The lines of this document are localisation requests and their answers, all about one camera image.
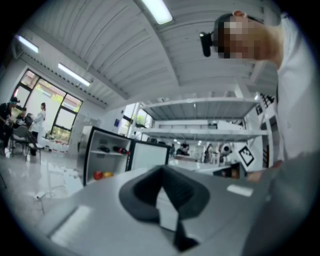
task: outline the sticker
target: sticker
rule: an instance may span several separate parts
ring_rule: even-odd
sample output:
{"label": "sticker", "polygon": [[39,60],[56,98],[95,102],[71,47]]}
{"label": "sticker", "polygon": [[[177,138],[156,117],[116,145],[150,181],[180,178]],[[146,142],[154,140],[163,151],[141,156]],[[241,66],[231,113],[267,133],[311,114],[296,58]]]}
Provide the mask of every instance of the sticker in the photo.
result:
{"label": "sticker", "polygon": [[252,166],[255,161],[254,154],[250,151],[250,149],[248,148],[247,145],[245,145],[240,150],[237,150],[236,153],[237,153],[239,160],[241,161],[244,169],[246,171],[249,171],[250,166]]}
{"label": "sticker", "polygon": [[245,186],[238,186],[238,185],[229,185],[226,188],[227,191],[244,196],[244,197],[251,197],[254,192],[253,188],[245,187]]}

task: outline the fluorescent light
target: fluorescent light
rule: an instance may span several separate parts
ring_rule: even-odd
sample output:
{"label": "fluorescent light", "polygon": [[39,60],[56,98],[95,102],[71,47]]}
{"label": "fluorescent light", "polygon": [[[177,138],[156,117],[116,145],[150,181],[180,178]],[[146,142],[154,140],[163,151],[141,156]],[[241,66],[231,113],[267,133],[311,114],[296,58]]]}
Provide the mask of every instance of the fluorescent light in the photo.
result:
{"label": "fluorescent light", "polygon": [[172,15],[163,0],[142,0],[159,25],[172,21]]}
{"label": "fluorescent light", "polygon": [[85,80],[80,75],[76,74],[75,72],[73,72],[72,70],[67,68],[65,65],[62,65],[61,63],[59,63],[58,64],[58,68],[61,69],[64,72],[66,72],[67,74],[69,74],[73,78],[77,79],[79,82],[83,83],[85,86],[89,86],[90,85],[90,83],[87,80]]}
{"label": "fluorescent light", "polygon": [[21,35],[17,36],[17,39],[23,43],[25,46],[29,47],[31,50],[35,51],[36,53],[39,52],[39,48],[34,45],[32,42],[28,41],[27,39],[25,39],[24,37],[22,37]]}

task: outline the shelf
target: shelf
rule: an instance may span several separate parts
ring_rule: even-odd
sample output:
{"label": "shelf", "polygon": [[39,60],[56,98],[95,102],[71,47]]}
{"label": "shelf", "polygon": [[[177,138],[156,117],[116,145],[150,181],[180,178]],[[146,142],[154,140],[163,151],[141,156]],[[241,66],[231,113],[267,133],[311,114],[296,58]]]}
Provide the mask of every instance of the shelf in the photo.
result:
{"label": "shelf", "polygon": [[92,184],[92,183],[95,183],[97,182],[98,180],[95,180],[94,178],[91,179],[90,181],[88,181],[86,184],[89,185],[89,184]]}
{"label": "shelf", "polygon": [[100,154],[100,155],[109,155],[109,156],[126,156],[126,154],[120,154],[120,153],[117,153],[117,152],[106,153],[106,152],[103,152],[101,150],[92,150],[92,151],[90,151],[90,153]]}
{"label": "shelf", "polygon": [[251,98],[211,97],[149,104],[142,109],[154,120],[241,120],[259,102]]}
{"label": "shelf", "polygon": [[267,136],[266,130],[218,130],[218,129],[164,129],[136,128],[135,131],[159,139],[177,139],[181,141],[210,141],[210,142],[247,142],[258,136]]}

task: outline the white floor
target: white floor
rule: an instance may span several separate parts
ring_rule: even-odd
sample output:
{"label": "white floor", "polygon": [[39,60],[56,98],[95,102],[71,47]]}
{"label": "white floor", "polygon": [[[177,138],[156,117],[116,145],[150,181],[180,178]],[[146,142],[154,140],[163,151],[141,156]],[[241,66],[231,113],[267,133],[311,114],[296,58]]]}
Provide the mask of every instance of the white floor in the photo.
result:
{"label": "white floor", "polygon": [[[52,207],[82,188],[77,172],[76,159],[57,157],[41,151],[27,158],[17,146],[14,157],[7,152],[0,156],[0,192],[12,214],[33,227]],[[41,200],[38,193],[45,193]]]}

